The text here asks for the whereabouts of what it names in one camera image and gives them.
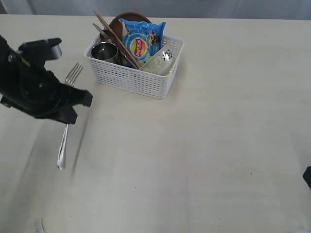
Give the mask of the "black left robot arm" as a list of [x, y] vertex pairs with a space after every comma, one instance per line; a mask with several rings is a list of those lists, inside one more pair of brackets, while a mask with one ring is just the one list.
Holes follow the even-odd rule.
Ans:
[[1, 104], [26, 113], [36, 119], [50, 119], [75, 124], [75, 105], [90, 107], [93, 95], [61, 83], [54, 73], [46, 70], [46, 61], [61, 57], [60, 38], [23, 43], [13, 50], [0, 39]]

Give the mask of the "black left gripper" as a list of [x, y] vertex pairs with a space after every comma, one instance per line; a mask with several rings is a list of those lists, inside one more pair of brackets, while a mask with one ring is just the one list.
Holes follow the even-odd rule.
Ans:
[[66, 87], [45, 69], [46, 61], [61, 57], [60, 43], [60, 38], [50, 38], [23, 43], [14, 50], [5, 38], [0, 39], [1, 104], [37, 119], [76, 123], [78, 115], [73, 106], [90, 107], [93, 95]]

